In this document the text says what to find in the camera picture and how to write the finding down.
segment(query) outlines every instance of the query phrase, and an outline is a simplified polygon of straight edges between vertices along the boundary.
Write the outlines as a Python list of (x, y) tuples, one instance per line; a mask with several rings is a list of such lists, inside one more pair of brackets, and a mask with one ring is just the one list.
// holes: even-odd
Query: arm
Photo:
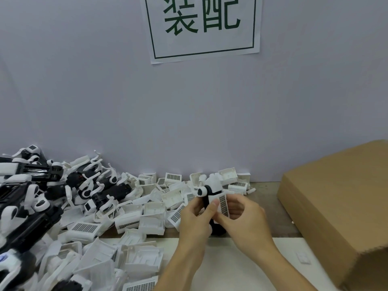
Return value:
[(203, 208), (203, 202), (201, 198), (196, 197), (182, 210), (177, 250), (154, 291), (190, 290), (194, 274), (202, 264), (206, 241), (211, 234), (209, 222), (217, 212), (219, 202), (217, 199), (213, 200), (205, 212), (197, 216)]
[(279, 252), (264, 210), (242, 195), (227, 195), (230, 218), (216, 213), (236, 246), (267, 275), (277, 291), (317, 291)]

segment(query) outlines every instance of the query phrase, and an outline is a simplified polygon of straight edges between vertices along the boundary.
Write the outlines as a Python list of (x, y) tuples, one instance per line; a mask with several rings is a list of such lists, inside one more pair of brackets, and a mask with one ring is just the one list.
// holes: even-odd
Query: white mat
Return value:
[[(104, 239), (116, 243), (118, 239)], [(163, 267), (167, 265), (178, 239), (156, 239), (164, 247)], [(338, 291), (303, 238), (274, 238), (284, 257), (301, 272), (318, 291)], [(296, 255), (303, 252), (311, 261), (301, 264)], [(210, 238), (205, 258), (195, 274), (192, 291), (276, 291), (263, 271), (242, 254), (230, 238)]]

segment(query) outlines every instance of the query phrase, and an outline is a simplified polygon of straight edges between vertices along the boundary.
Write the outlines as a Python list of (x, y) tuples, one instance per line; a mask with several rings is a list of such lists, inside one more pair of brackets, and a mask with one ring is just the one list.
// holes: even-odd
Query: person's left arm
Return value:
[(205, 246), (211, 234), (210, 220), (216, 214), (219, 200), (215, 199), (204, 213), (202, 198), (194, 198), (180, 214), (177, 249), (159, 278), (154, 291), (188, 291), (197, 269), (202, 264)]

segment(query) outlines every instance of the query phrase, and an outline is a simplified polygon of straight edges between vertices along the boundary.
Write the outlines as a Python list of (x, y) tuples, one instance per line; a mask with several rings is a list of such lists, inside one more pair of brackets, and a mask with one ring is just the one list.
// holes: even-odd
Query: brown cardboard box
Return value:
[(388, 290), (388, 141), (285, 173), (278, 198), (337, 287)]

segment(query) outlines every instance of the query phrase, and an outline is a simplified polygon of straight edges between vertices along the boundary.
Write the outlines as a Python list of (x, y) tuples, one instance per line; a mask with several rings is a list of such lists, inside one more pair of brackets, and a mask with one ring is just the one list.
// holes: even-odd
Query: person's left thumb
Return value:
[(216, 214), (218, 206), (220, 205), (219, 199), (214, 199), (207, 207), (202, 216), (207, 222), (210, 222), (212, 217)]

